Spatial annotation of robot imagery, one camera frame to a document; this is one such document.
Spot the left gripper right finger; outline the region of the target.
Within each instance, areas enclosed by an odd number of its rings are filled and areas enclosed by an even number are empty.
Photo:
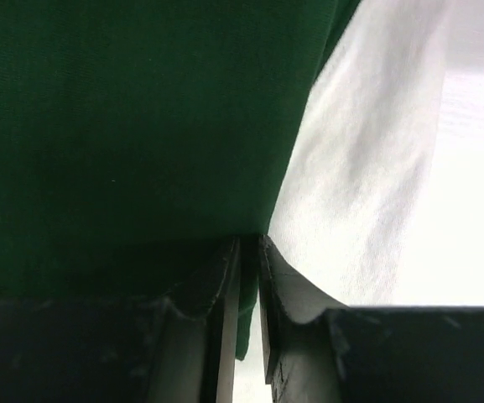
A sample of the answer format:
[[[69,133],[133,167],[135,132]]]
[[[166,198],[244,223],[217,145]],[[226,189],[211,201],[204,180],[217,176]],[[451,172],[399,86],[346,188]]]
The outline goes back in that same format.
[[[274,401],[484,403],[484,306],[346,306],[258,243]]]

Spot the white and green t shirt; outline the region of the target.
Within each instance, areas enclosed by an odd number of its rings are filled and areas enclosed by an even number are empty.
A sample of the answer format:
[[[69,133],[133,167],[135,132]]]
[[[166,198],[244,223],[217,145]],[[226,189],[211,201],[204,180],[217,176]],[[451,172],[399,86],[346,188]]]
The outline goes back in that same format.
[[[0,1],[0,298],[164,291],[267,234],[388,303],[452,1]]]

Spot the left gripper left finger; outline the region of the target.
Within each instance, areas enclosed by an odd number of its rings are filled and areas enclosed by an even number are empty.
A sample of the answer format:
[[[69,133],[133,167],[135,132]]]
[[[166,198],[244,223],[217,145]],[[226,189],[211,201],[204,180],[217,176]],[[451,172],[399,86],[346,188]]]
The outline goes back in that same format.
[[[0,402],[231,401],[239,254],[164,296],[0,300]]]

